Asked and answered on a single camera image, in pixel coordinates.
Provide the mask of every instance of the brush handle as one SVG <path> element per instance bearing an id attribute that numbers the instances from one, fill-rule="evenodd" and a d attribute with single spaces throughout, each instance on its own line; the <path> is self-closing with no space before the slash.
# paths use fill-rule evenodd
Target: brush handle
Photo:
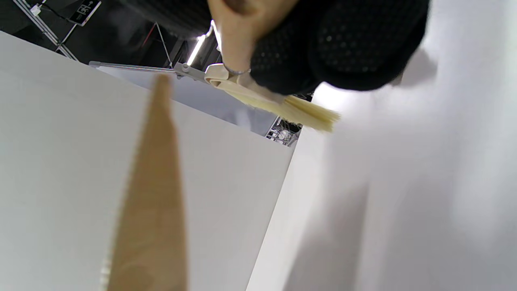
<path id="1" fill-rule="evenodd" d="M 186 291 L 185 215 L 171 86 L 159 76 L 121 212 L 108 291 Z"/>

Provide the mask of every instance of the white panel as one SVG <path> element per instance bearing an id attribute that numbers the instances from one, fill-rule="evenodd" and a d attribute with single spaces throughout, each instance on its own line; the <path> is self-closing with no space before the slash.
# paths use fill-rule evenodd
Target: white panel
<path id="1" fill-rule="evenodd" d="M 0 43 L 0 290 L 98 290 L 148 91 L 4 33 Z M 291 150 L 173 107 L 191 290 L 244 290 Z"/>
<path id="2" fill-rule="evenodd" d="M 401 86 L 321 85 L 248 291 L 516 290 L 517 3 L 435 0 Z"/>

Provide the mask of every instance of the metal rod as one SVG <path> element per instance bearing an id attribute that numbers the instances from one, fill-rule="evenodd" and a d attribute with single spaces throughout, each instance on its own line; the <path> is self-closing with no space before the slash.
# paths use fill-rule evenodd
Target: metal rod
<path id="1" fill-rule="evenodd" d="M 165 40 L 163 40 L 163 35 L 161 34 L 160 26 L 158 25 L 158 22 L 155 22 L 156 27 L 158 28 L 158 34 L 160 35 L 160 38 L 162 39 L 163 48 L 165 49 L 165 54 L 167 55 L 167 60 L 169 60 L 169 67 L 172 68 L 172 61 L 171 57 L 169 57 L 169 50 L 167 49 L 167 46 L 165 45 Z"/>
<path id="2" fill-rule="evenodd" d="M 168 69 L 168 68 L 155 68 L 155 67 L 145 67 L 145 66 L 101 63 L 101 62 L 95 62 L 95 61 L 91 61 L 88 65 L 90 67 L 109 67 L 109 68 L 119 68 L 119 69 L 128 69 L 128 70 L 146 71 L 146 72 L 176 73 L 176 70 Z"/>
<path id="3" fill-rule="evenodd" d="M 41 30 L 41 32 L 43 32 L 43 34 L 46 35 L 46 37 L 50 40 L 50 42 L 53 45 L 58 46 L 59 39 L 57 38 L 57 36 L 43 22 L 43 20 L 39 16 L 35 16 L 34 14 L 32 14 L 31 7 L 30 7 L 30 5 L 25 0 L 13 0 L 13 2 L 16 4 L 16 6 L 18 6 L 18 8 L 20 8 L 22 10 L 23 13 L 25 13 L 25 15 L 27 15 L 27 17 L 29 17 L 29 19 L 36 25 L 36 27 L 38 27 L 39 30 Z M 65 45 L 61 45 L 59 47 L 59 50 L 67 58 L 75 60 L 75 61 L 79 61 L 75 57 L 75 55 L 73 55 L 73 53 Z"/>
<path id="4" fill-rule="evenodd" d="M 70 35 L 72 34 L 73 30 L 77 27 L 77 23 L 75 23 L 72 28 L 70 29 L 70 31 L 68 31 L 67 35 L 65 36 L 65 38 L 63 38 L 62 41 L 59 42 L 59 44 L 57 45 L 57 48 L 55 50 L 58 51 L 64 44 L 65 42 L 68 40 L 68 38 L 70 37 Z"/>

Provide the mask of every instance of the wire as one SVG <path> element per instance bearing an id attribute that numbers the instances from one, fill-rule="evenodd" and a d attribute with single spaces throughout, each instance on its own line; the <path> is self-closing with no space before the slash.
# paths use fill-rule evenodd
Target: wire
<path id="1" fill-rule="evenodd" d="M 167 55 L 167 60 L 169 60 L 169 67 L 172 69 L 172 61 L 171 57 L 169 57 L 169 50 L 167 49 L 167 46 L 165 45 L 165 40 L 163 40 L 163 35 L 161 34 L 160 26 L 158 25 L 158 22 L 155 22 L 156 28 L 158 28 L 158 33 L 160 34 L 160 38 L 162 39 L 163 48 L 165 49 L 165 54 Z"/>
<path id="2" fill-rule="evenodd" d="M 57 17 L 61 18 L 61 19 L 64 19 L 68 22 L 71 22 L 68 18 L 62 16 L 61 14 L 57 13 L 56 10 L 52 9 L 52 7 L 50 7 L 49 5 L 45 4 L 45 3 L 39 3 L 40 6 L 45 6 L 46 9 L 48 9 L 50 12 L 54 13 Z"/>

